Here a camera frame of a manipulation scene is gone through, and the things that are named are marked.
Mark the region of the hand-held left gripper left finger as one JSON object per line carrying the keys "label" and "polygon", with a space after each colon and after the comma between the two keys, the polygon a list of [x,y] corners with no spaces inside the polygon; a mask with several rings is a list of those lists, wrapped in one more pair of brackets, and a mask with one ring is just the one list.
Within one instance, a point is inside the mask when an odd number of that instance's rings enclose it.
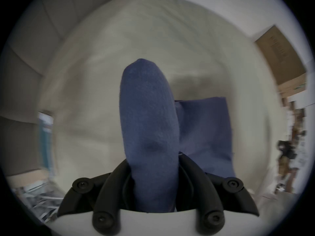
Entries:
{"label": "hand-held left gripper left finger", "polygon": [[57,218],[91,211],[92,226],[97,232],[118,233],[120,210],[134,208],[133,195],[126,194],[130,181],[131,169],[126,159],[113,172],[76,179],[58,208]]}

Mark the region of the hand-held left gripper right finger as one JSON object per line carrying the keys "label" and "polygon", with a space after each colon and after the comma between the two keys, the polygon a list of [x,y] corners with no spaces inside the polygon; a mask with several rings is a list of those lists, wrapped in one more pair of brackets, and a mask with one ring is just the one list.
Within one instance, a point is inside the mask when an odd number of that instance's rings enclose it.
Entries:
{"label": "hand-held left gripper right finger", "polygon": [[193,160],[179,155],[176,210],[197,210],[197,232],[219,232],[226,222],[224,211],[259,217],[258,208],[243,182],[204,172]]}

